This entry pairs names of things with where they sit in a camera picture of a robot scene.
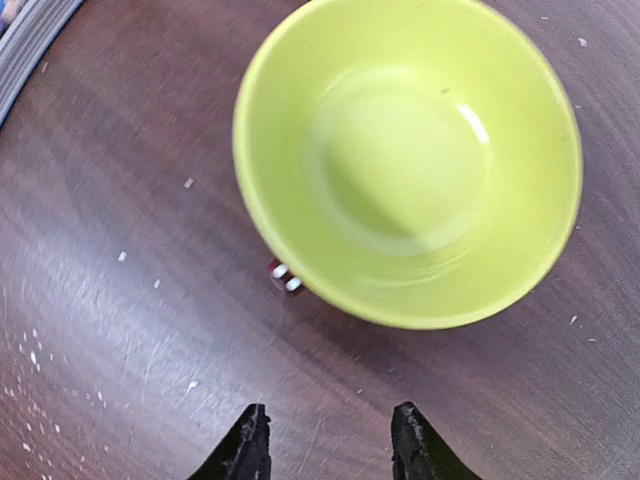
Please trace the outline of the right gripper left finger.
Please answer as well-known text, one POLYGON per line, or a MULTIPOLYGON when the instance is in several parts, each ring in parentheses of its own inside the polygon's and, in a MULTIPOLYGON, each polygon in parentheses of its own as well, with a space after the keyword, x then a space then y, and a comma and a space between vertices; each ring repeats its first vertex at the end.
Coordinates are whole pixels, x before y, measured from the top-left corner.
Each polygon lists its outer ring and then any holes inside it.
POLYGON ((188 480, 269 480, 269 423, 263 404, 249 404, 188 480))

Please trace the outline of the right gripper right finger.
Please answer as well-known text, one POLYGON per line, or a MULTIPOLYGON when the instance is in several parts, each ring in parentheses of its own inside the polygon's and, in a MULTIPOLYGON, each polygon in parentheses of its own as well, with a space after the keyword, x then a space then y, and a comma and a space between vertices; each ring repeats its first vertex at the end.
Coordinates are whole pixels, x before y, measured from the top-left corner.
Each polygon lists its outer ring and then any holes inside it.
POLYGON ((480 480, 412 402, 394 408, 391 441, 395 480, 480 480))

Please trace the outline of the silver aluminium poker case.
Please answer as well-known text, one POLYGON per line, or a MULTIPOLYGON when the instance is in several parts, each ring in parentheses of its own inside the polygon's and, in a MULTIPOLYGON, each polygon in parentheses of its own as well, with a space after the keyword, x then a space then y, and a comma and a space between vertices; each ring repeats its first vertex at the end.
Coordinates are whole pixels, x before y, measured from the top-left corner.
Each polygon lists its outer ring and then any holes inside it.
POLYGON ((1 124, 82 0, 2 1, 1 124))

